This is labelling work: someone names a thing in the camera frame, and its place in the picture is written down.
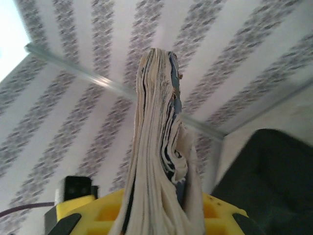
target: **ceiling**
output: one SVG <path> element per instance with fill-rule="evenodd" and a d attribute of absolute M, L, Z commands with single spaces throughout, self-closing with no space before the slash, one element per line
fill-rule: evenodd
<path fill-rule="evenodd" d="M 131 88 L 145 50 L 173 50 L 183 73 L 183 111 L 225 133 L 312 83 L 311 0 L 16 4 L 34 44 Z M 69 174 L 92 177 L 101 195 L 123 187 L 131 101 L 32 56 L 0 84 L 0 101 L 1 210 L 53 200 Z M 197 137 L 210 190 L 221 144 Z M 0 234 L 41 234 L 46 210 L 3 218 Z"/>

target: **decorative stripe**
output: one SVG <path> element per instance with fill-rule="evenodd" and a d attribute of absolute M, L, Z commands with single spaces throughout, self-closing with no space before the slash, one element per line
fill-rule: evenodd
<path fill-rule="evenodd" d="M 24 150 L 45 118 L 68 90 L 75 76 L 62 73 L 57 76 L 34 106 L 27 112 L 0 147 L 0 178 Z"/>
<path fill-rule="evenodd" d="M 137 4 L 135 22 L 131 38 L 130 51 L 126 64 L 124 84 L 135 88 L 138 62 L 147 50 L 156 33 L 158 20 L 161 15 L 163 3 L 160 0 L 142 0 Z M 79 166 L 78 175 L 93 177 L 106 158 L 106 154 L 124 121 L 132 102 L 120 96 L 108 114 L 105 123 L 98 132 L 83 163 Z"/>
<path fill-rule="evenodd" d="M 222 125 L 312 61 L 313 33 L 305 36 L 297 45 L 271 64 L 254 81 L 211 115 L 207 122 L 215 127 Z"/>
<path fill-rule="evenodd" d="M 129 149 L 126 152 L 126 156 L 123 158 L 123 162 L 118 167 L 118 172 L 115 174 L 115 178 L 112 182 L 112 186 L 109 189 L 109 192 L 115 192 L 125 187 L 131 156 L 132 143 L 129 145 Z"/>
<path fill-rule="evenodd" d="M 190 6 L 173 46 L 173 51 L 179 58 L 180 72 L 184 72 L 188 66 L 225 2 L 226 0 L 201 0 Z"/>
<path fill-rule="evenodd" d="M 188 115 L 204 104 L 302 0 L 263 0 L 184 102 Z"/>
<path fill-rule="evenodd" d="M 198 156 L 198 174 L 200 178 L 203 178 L 205 167 L 210 158 L 212 147 L 212 140 L 208 136 L 199 134 L 199 138 L 196 144 L 197 156 Z"/>
<path fill-rule="evenodd" d="M 31 57 L 30 61 L 4 81 L 0 90 L 0 117 L 46 65 L 46 62 Z"/>
<path fill-rule="evenodd" d="M 69 57 L 74 62 L 78 62 L 78 46 L 76 40 L 73 38 L 76 36 L 75 27 L 73 25 L 73 12 L 71 11 L 70 1 L 55 1 L 56 13 L 58 14 L 58 21 L 65 27 L 61 30 L 61 37 L 64 52 L 66 57 Z M 109 60 L 111 52 L 111 38 L 112 38 L 112 17 L 113 17 L 113 3 L 112 1 L 102 0 L 100 2 L 94 1 L 93 7 L 93 52 L 94 52 L 94 67 L 95 70 L 103 75 L 107 76 L 109 73 Z M 102 19 L 97 21 L 96 18 L 102 15 Z M 60 17 L 68 17 L 68 20 L 62 20 Z M 66 43 L 67 40 L 73 40 L 73 44 Z M 102 40 L 108 40 L 106 42 L 106 49 L 100 50 L 98 43 Z M 91 84 L 84 92 L 79 102 L 75 105 L 71 111 L 67 120 L 63 123 L 58 134 L 53 138 L 53 141 L 49 144 L 48 149 L 43 153 L 43 156 L 39 159 L 36 166 L 32 169 L 32 172 L 28 175 L 28 179 L 24 181 L 21 189 L 16 193 L 16 197 L 11 201 L 9 207 L 15 207 L 32 202 L 36 202 L 39 195 L 43 192 L 45 186 L 48 184 L 50 178 L 53 176 L 59 162 L 64 158 L 68 149 L 71 147 L 74 139 L 77 137 L 85 121 L 88 119 L 93 108 L 96 106 L 99 98 L 102 96 L 104 89 L 98 85 Z M 10 214 L 0 219 L 0 234 L 16 233 L 23 221 L 26 220 L 29 210 L 19 211 Z"/>
<path fill-rule="evenodd" d="M 48 40 L 45 34 L 44 23 L 39 14 L 36 0 L 17 0 L 15 1 L 21 17 L 26 25 L 31 41 L 48 49 Z"/>
<path fill-rule="evenodd" d="M 48 49 L 45 28 L 39 14 L 37 2 L 35 0 L 18 0 L 16 4 L 31 40 Z M 32 57 L 10 80 L 4 81 L 5 85 L 0 90 L 0 117 L 35 79 L 45 65 L 46 62 Z"/>
<path fill-rule="evenodd" d="M 53 5 L 65 57 L 79 63 L 73 0 L 53 0 Z"/>

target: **striped wallpaper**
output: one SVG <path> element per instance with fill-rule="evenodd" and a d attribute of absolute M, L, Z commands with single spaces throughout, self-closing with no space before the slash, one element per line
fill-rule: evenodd
<path fill-rule="evenodd" d="M 150 47 L 173 50 L 183 111 L 229 133 L 313 75 L 311 0 L 16 0 L 31 40 L 134 88 Z M 125 184 L 135 104 L 29 55 L 0 84 L 0 210 L 53 201 L 87 175 L 100 195 Z M 210 191 L 220 143 L 196 134 Z M 47 209 L 0 219 L 0 234 L 43 234 Z"/>

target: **yellow plastic base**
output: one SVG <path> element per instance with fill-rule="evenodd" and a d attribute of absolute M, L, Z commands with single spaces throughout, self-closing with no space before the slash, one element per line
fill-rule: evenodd
<path fill-rule="evenodd" d="M 80 213 L 82 218 L 71 235 L 106 235 L 108 234 L 121 207 L 124 190 L 119 190 L 97 200 L 90 196 L 63 202 L 57 207 L 58 220 L 73 213 Z M 203 210 L 208 235 L 244 235 L 233 213 L 247 216 L 229 203 L 208 194 L 203 194 Z"/>

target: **bright light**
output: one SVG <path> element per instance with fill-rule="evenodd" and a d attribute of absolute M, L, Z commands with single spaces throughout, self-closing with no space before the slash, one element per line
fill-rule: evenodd
<path fill-rule="evenodd" d="M 26 57 L 29 43 L 13 0 L 0 0 L 0 82 Z"/>

